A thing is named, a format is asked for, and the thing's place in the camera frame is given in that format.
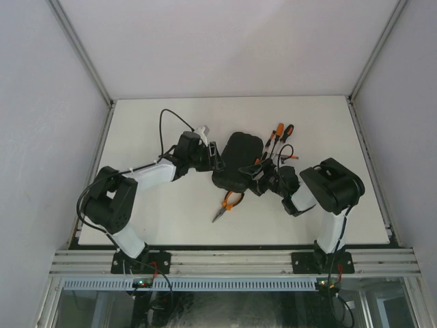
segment screwdriver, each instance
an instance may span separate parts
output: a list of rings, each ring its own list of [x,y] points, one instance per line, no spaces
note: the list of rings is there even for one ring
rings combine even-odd
[[[286,130],[284,131],[284,134],[281,138],[281,144],[284,144],[287,141],[287,138],[292,135],[294,130],[294,125],[290,124],[289,126],[287,126]]]
[[[278,143],[278,140],[281,137],[283,131],[284,131],[284,124],[279,123],[276,129],[276,137],[274,138],[274,143],[273,143],[272,152],[270,153],[270,158],[272,158],[273,156],[274,147],[276,147],[276,144]]]
[[[267,140],[266,145],[264,146],[264,153],[262,154],[261,157],[261,162],[266,159],[267,155],[268,155],[268,148],[270,147],[270,144],[273,140],[274,135],[276,134],[276,131],[272,131],[272,135],[270,136],[270,138]]]

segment red wire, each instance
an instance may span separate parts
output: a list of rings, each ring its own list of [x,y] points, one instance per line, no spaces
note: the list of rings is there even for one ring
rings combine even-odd
[[[153,261],[152,263],[149,263],[149,264],[153,265],[153,266],[155,267],[155,269],[158,269],[158,265],[156,265],[156,262],[155,262],[155,261]],[[154,274],[153,274],[152,281],[155,280],[155,278],[156,278],[157,275],[158,275],[158,271],[155,271]]]
[[[342,276],[343,276],[343,266],[341,264],[338,264],[337,268],[339,269],[339,273],[340,273],[339,279],[337,280],[337,283],[339,283],[341,281]]]

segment white wall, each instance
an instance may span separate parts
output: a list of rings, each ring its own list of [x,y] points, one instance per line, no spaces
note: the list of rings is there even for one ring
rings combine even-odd
[[[397,0],[61,0],[115,98],[349,94]]]
[[[437,2],[410,1],[356,109],[401,239],[437,299]]]
[[[0,10],[0,327],[30,327],[106,106],[47,3]]]

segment glass panel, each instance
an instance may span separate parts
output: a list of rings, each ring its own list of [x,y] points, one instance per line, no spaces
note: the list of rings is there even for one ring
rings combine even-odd
[[[343,279],[340,295],[356,328],[414,328],[398,279]],[[319,292],[62,292],[56,328],[127,327],[342,327]],[[338,318],[350,326],[337,299]]]

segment robotic arm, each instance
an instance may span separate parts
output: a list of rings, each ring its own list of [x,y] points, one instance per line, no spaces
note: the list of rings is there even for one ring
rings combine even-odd
[[[177,145],[157,161],[119,172],[103,167],[85,196],[81,212],[96,225],[104,228],[107,236],[129,258],[147,253],[147,244],[129,224],[137,191],[164,182],[175,181],[188,173],[220,171],[225,164],[214,142],[206,138],[208,127],[186,131]],[[314,262],[321,272],[328,260],[344,246],[346,219],[352,207],[365,192],[361,179],[334,159],[326,159],[315,167],[301,171],[300,179],[291,166],[277,167],[271,159],[259,165],[240,169],[249,174],[252,192],[260,196],[267,190],[280,195],[285,211],[295,217],[311,210],[317,203],[324,209],[322,232],[315,241]]]
[[[175,181],[190,168],[198,172],[222,170],[225,165],[215,142],[208,143],[208,132],[207,126],[184,132],[178,144],[170,149],[173,154],[168,151],[144,167],[127,172],[103,167],[83,200],[81,211],[94,224],[104,228],[111,241],[128,257],[138,258],[147,251],[147,244],[129,224],[135,194],[160,183]]]
[[[263,172],[261,178],[253,179],[250,189],[258,196],[267,190],[280,195],[290,215],[297,217],[317,203],[324,209],[322,232],[314,242],[314,267],[319,273],[333,254],[344,250],[348,215],[365,192],[363,181],[356,174],[331,158],[301,171],[301,181],[293,167],[277,169],[271,159],[240,171],[253,178]]]

